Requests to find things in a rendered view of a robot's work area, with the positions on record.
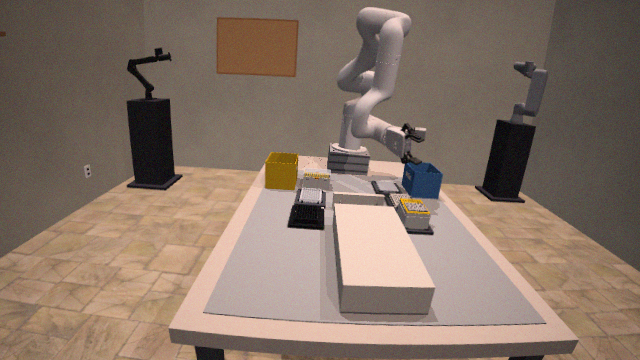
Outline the dark blue open bin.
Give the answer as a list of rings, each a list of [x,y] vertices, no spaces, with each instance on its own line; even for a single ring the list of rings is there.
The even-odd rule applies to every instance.
[[[438,173],[441,172],[431,163],[409,162],[404,165],[402,186],[412,198],[438,199],[443,177]]]

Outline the yellow bin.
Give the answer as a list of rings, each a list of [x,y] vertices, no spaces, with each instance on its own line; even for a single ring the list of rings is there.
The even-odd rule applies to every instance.
[[[265,162],[265,188],[295,190],[297,175],[298,154],[271,152]]]

